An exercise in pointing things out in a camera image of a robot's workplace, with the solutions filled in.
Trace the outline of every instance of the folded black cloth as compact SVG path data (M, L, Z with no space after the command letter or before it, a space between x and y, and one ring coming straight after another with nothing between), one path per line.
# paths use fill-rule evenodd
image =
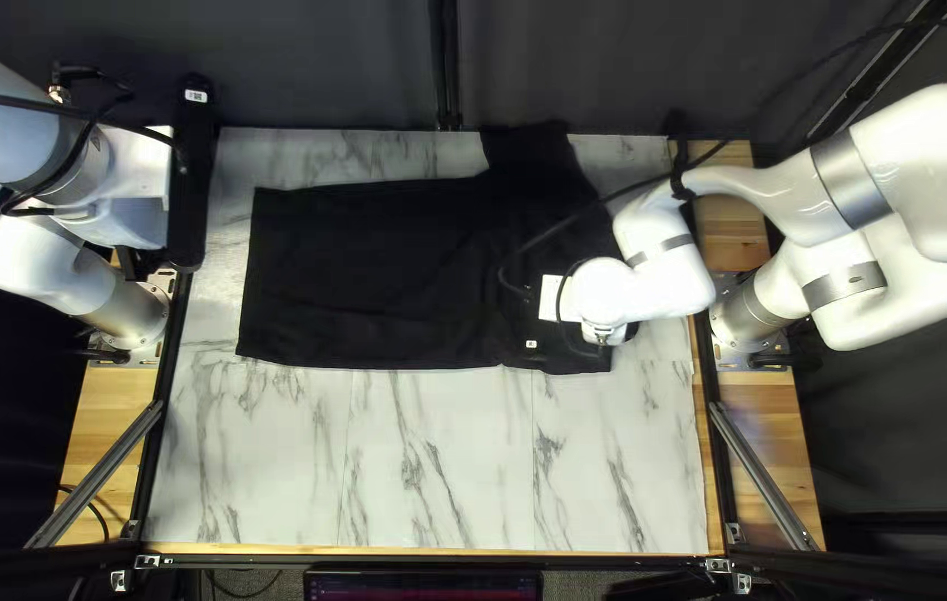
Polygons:
M581 341L578 324L537 318L543 274L620 256L602 208L507 267L529 299L496 279L514 248L596 202L564 126L481 140L489 169L473 178L257 189L236 353L303 367L609 371L609 348Z

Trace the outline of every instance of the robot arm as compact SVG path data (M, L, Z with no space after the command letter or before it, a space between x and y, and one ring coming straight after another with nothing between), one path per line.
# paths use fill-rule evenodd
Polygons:
M812 247L789 239L756 273L711 307L719 343L755 353L811 315L837 351L884 342L947 318L947 263L919 253L890 215Z
M686 172L683 183L698 195L751 202L787 237L747 296L734 296L740 304L724 309L739 310L747 299L777 311L752 305L747 325L736 327L773 332L811 313L830 347L860 348L947 317L947 83L911 94L777 166L703 167ZM568 307L560 313L583 322L587 341L618 344L625 323L693 313L714 299L699 254L673 246L688 233L677 205L668 184L630 203L614 219L628 267L596 259L564 282ZM853 233L859 230L864 233ZM812 299L819 285L838 285L839 275L858 265L870 272L844 284L856 288L877 276L888 287L846 297L832 289ZM697 273L681 275L683 269ZM863 279L850 282L856 277ZM731 341L751 338L727 334Z
M0 64L0 95L49 102ZM50 305L98 327L116 348L153 343L166 323L162 300L90 250L159 249L166 243L170 148L125 130L48 112L0 106L0 187L38 190L27 202L51 215L0 216L0 289ZM60 179L53 175L75 161Z

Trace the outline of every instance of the silver metal band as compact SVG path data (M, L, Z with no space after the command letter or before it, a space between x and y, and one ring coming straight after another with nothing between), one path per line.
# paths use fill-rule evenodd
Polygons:
M814 144L811 160L830 200L853 230L892 213L848 130Z
M43 167L23 180L4 183L3 186L15 190L28 190L50 178L61 167L68 153L73 150L76 138L80 137L83 123L68 117L60 117L58 123L58 139L55 148L51 156L47 157ZM40 191L36 198L54 205L76 202L88 196L102 183L109 171L109 164L109 145L103 138L102 131L96 126L91 131L88 142L81 149L80 156L76 158L76 163L62 174L59 181Z
M885 286L885 274L877 261L867 261L810 281L801 290L808 309L814 311L846 296Z
M686 246L689 244L695 244L696 242L693 239L693 234L678 234L673 238L668 238L659 243L658 254L666 253L667 250L678 248L679 246ZM648 261L649 257L647 254L641 250L640 253L634 254L632 257L629 257L625 260L625 264L630 267L637 267L644 261Z
M722 342L742 351L759 349L759 343L796 320L767 309L756 294L756 276L722 296L711 307L711 330Z

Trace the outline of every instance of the white marble mat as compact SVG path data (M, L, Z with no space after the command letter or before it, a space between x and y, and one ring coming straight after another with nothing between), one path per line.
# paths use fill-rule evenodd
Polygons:
M669 169L662 138L571 141L602 193ZM255 186L486 167L476 134L221 133L147 539L707 553L685 320L643 324L604 375L304 369L234 354Z

